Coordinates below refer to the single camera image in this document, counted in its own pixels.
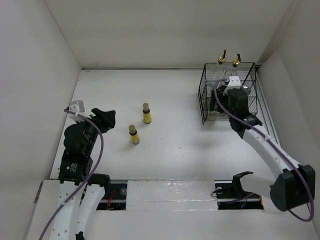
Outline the white spice jar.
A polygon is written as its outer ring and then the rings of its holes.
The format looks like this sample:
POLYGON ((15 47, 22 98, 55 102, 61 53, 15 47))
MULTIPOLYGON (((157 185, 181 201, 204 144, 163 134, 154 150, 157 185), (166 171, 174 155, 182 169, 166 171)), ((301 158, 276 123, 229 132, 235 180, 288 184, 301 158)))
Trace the white spice jar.
POLYGON ((218 112, 219 104, 217 103, 217 100, 215 98, 210 99, 209 103, 209 112, 218 112))

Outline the metal base rail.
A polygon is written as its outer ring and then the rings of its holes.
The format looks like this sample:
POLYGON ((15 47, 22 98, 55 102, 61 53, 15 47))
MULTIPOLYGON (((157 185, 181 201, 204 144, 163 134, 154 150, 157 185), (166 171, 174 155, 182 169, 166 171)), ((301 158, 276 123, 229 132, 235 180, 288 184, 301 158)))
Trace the metal base rail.
POLYGON ((102 211, 217 211, 263 210, 262 197, 236 195, 231 181, 128 180, 113 181, 98 210, 102 211))

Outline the glass bottle dark contents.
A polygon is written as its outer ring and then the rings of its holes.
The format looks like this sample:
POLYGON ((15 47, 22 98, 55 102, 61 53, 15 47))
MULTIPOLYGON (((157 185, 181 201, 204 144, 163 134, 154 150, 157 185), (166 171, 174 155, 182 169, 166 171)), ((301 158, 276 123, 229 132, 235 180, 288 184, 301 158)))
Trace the glass bottle dark contents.
POLYGON ((241 62, 242 62, 241 55, 237 53, 235 59, 232 61, 232 63, 230 64, 230 66, 226 71, 226 76, 227 77, 237 76, 238 75, 237 68, 241 62))

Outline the yellow label bottle near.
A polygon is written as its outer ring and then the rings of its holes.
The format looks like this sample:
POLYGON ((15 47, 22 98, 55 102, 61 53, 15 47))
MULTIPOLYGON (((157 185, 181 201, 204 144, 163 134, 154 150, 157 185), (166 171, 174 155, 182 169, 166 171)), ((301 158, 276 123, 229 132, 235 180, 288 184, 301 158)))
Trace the yellow label bottle near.
POLYGON ((128 126, 128 130, 130 134, 131 143, 134 145, 138 144, 140 142, 140 137, 138 135, 136 127, 133 124, 131 124, 128 126))

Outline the yellow label bottle far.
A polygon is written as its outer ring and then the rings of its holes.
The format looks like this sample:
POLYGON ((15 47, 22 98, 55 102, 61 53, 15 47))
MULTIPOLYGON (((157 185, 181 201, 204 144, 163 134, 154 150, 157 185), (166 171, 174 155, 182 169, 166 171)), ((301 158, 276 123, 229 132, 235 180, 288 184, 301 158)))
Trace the yellow label bottle far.
POLYGON ((152 122, 151 112, 148 103, 142 105, 143 122, 145 124, 150 124, 152 122))

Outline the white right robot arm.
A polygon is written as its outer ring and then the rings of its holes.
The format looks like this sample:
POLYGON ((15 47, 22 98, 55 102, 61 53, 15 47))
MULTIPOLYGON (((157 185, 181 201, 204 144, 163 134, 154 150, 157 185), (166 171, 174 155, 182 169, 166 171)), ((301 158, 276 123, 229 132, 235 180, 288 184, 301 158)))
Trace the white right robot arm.
POLYGON ((247 91, 241 86, 215 87, 212 97, 218 108, 228 115, 231 128, 249 144, 266 163, 273 178, 255 175, 252 171, 237 173, 228 188, 220 193, 231 192, 234 202, 258 195, 271 199, 281 212, 307 205, 311 221, 315 213, 316 172, 310 166, 302 165, 290 157, 268 134, 262 121, 250 113, 247 91))

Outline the yellow label bottle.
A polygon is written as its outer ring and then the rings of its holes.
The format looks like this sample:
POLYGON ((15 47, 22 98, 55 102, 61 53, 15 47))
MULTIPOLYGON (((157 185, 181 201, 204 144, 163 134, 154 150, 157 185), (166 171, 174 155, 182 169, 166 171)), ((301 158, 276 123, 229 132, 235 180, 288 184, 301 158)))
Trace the yellow label bottle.
POLYGON ((142 105, 143 122, 145 124, 150 124, 152 122, 151 112, 148 103, 142 105))
POLYGON ((131 143, 134 145, 138 144, 140 142, 140 137, 138 135, 136 127, 133 124, 131 124, 128 126, 128 130, 130 134, 131 143))

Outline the glass bottle gold pourer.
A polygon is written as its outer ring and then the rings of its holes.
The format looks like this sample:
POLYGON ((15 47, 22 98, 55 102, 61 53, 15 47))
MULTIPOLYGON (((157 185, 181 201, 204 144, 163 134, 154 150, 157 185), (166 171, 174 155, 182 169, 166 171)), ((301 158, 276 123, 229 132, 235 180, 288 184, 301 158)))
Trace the glass bottle gold pourer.
POLYGON ((224 70, 225 65, 224 64, 226 62, 226 53, 227 53, 227 50, 224 49, 223 53, 217 59, 216 66, 212 70, 214 81, 218 81, 220 79, 223 79, 225 76, 225 70, 224 70))

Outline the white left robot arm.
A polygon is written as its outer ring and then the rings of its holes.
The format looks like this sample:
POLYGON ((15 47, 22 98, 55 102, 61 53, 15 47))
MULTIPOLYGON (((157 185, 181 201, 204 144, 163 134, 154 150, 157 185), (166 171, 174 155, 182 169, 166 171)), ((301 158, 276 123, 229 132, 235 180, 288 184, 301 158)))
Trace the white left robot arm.
POLYGON ((104 198, 111 194, 109 175, 96 173, 103 152, 93 162, 91 154, 96 140, 104 146, 103 134, 116 125, 116 111, 91 110, 85 116, 71 107, 65 113, 75 121, 64 131, 64 152, 59 168, 58 208, 46 227, 52 227, 51 240, 85 240, 89 223, 104 198))

